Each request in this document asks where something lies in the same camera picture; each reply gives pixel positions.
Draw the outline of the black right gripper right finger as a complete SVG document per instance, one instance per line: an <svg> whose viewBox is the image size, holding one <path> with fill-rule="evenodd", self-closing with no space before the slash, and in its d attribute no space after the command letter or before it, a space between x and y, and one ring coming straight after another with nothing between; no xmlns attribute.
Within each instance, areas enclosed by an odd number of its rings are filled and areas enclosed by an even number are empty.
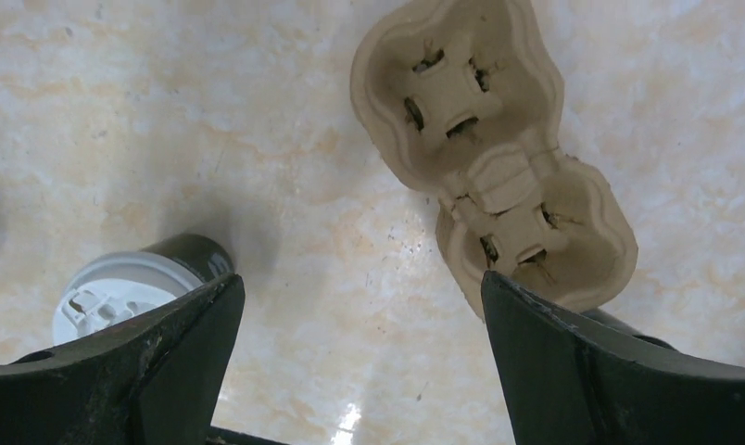
<svg viewBox="0 0 745 445"><path fill-rule="evenodd" d="M745 368L693 357L546 301L481 284L519 444L745 444Z"/></svg>

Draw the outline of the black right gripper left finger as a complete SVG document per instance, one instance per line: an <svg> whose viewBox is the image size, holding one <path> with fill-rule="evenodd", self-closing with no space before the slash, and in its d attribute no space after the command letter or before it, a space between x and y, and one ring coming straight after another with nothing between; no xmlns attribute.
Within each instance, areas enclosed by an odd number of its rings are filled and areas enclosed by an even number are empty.
<svg viewBox="0 0 745 445"><path fill-rule="evenodd" d="M204 444L245 305L228 273L0 364L0 444Z"/></svg>

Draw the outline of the brown pulp cup carrier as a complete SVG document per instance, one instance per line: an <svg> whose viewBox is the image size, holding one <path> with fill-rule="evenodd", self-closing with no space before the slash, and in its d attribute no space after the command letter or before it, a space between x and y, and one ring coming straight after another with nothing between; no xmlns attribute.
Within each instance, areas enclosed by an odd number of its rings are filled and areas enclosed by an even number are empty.
<svg viewBox="0 0 745 445"><path fill-rule="evenodd" d="M437 199L439 251L477 315L488 271L575 312L635 271L609 182L561 148L563 87L528 1L411 1L354 56L355 115L391 172Z"/></svg>

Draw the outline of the single dark plastic cup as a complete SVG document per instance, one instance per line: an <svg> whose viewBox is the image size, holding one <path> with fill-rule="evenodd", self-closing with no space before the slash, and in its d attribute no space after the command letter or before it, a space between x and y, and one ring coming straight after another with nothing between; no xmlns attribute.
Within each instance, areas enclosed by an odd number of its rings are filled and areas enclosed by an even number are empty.
<svg viewBox="0 0 745 445"><path fill-rule="evenodd" d="M231 255L218 242L198 234L179 234L142 249L171 260L202 283L234 271Z"/></svg>

